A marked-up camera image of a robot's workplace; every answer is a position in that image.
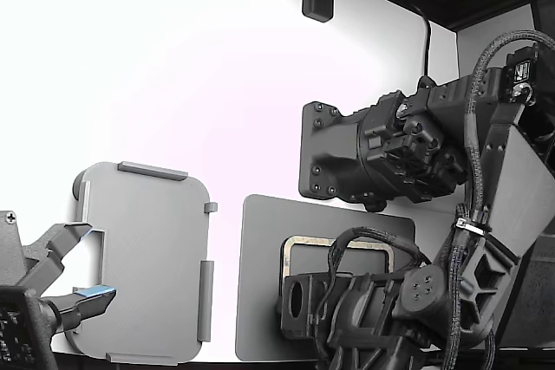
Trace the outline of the dark grey spare gripper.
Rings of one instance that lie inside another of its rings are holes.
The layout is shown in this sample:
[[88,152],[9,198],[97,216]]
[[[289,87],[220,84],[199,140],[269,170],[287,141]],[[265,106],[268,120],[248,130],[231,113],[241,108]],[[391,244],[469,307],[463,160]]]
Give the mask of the dark grey spare gripper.
[[[22,247],[14,211],[1,211],[0,279],[42,295],[63,273],[63,258],[90,232],[88,223],[54,224],[34,243]],[[97,285],[68,295],[43,297],[41,314],[50,332],[67,332],[106,312],[116,288]]]

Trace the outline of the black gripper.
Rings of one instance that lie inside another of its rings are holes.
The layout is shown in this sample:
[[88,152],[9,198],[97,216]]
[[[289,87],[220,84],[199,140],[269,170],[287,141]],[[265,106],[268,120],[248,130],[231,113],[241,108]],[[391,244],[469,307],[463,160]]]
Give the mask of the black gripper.
[[360,326],[369,306],[369,275],[326,272],[287,276],[282,283],[280,329],[289,340],[367,342]]

